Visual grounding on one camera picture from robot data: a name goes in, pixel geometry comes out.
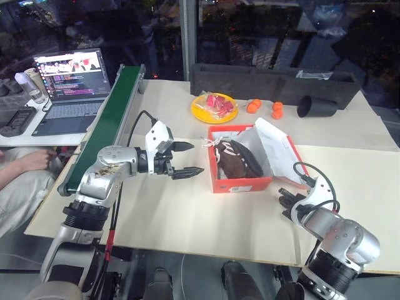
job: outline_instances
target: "person's hand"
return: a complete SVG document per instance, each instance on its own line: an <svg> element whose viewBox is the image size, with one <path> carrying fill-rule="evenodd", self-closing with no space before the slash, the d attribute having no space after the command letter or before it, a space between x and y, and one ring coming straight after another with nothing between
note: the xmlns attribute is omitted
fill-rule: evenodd
<svg viewBox="0 0 400 300"><path fill-rule="evenodd" d="M16 162L19 164L22 172L45 170L49 167L49 162L57 156L52 150L42 149L27 154Z"/></svg>

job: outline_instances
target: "white table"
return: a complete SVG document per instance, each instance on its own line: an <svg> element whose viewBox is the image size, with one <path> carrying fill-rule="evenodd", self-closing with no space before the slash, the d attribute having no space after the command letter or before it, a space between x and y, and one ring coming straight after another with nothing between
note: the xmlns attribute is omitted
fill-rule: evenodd
<svg viewBox="0 0 400 300"><path fill-rule="evenodd" d="M190 151L175 153L172 165L199 166L205 170L185 180L172 181L167 176L146 174L127 179L115 244L275 264L304 263L315 239L284 218L277 201L280 187L292 193L297 190L275 179L265 191L213 194L207 151L201 147L204 143L201 137L206 136L209 125L189 113L194 99L189 94L189 83L150 81L148 84L134 105L164 121L175 140L195 145ZM264 102L255 115L241 108L231 124L253 123L257 116L263 116L290 134L297 145L309 143L297 149L304 161L329 176L341 202L342 216L359 222L381 242L381 256L366 270L399 274L400 152L363 95L358 94L347 110L338 111L332 118L299 121L295 107L285 107L284 118L275 121L270 117L270 104ZM352 125L355 119L362 126ZM131 145L143 147L143 134L148 129L149 121L141 121ZM61 197L56 187L75 159L76 156L63 170L26 229L27 234L54 237L65 220L63 207L74 197Z"/></svg>
<svg viewBox="0 0 400 300"><path fill-rule="evenodd" d="M26 128L25 132L20 136L4 137L0 135L0 147L24 147L24 146L77 146L86 133L76 134L58 134L54 136L32 136L33 131L39 125L40 121L46 114L42 111L46 102L36 104L32 99L27 103L28 106L36 108L36 115L31 123ZM46 109L51 106L51 102L46 106Z"/></svg>

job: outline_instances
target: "green conveyor belt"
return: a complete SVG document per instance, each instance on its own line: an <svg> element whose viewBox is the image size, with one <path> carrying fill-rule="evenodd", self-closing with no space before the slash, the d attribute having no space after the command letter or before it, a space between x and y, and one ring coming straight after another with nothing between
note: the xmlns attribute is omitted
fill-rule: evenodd
<svg viewBox="0 0 400 300"><path fill-rule="evenodd" d="M126 106L131 97L132 88L138 80L140 67L123 67L111 91L108 102L94 128L91 137L79 155L73 170L66 178L64 191L75 191L86 169L94 164L97 153L103 147L114 144L115 137L122 122Z"/></svg>

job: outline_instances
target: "orange ball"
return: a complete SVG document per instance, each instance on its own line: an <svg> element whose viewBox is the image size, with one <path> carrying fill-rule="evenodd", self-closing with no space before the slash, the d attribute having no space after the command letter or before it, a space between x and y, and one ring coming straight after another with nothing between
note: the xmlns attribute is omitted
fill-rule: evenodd
<svg viewBox="0 0 400 300"><path fill-rule="evenodd" d="M272 116L273 119L278 120L278 119L281 119L281 118L283 117L283 112L282 112L282 110L280 109L280 110L278 110L278 111L274 111L274 112L271 114L271 116Z"/></svg>
<svg viewBox="0 0 400 300"><path fill-rule="evenodd" d="M249 114L255 114L257 110L258 110L257 104L250 102L249 105L247 105L246 111Z"/></svg>
<svg viewBox="0 0 400 300"><path fill-rule="evenodd" d="M275 102L273 105L272 105L272 110L273 111L279 111L279 110L281 110L283 108L283 103L282 102Z"/></svg>
<svg viewBox="0 0 400 300"><path fill-rule="evenodd" d="M251 101L251 103L254 103L257 108L261 107L261 100L260 99L254 99L253 101Z"/></svg>

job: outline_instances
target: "black tray on desk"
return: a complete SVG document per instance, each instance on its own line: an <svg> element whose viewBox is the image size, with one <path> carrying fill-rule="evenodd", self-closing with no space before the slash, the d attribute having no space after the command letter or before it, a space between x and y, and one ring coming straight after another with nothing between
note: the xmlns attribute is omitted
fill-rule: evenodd
<svg viewBox="0 0 400 300"><path fill-rule="evenodd" d="M263 99L298 105L308 95L337 103L344 109L360 90L356 77L350 72L333 72L329 80L296 78L298 71L327 73L328 71L287 68L258 69L244 66L194 64L190 74L191 94L202 91L223 93L235 99Z"/></svg>

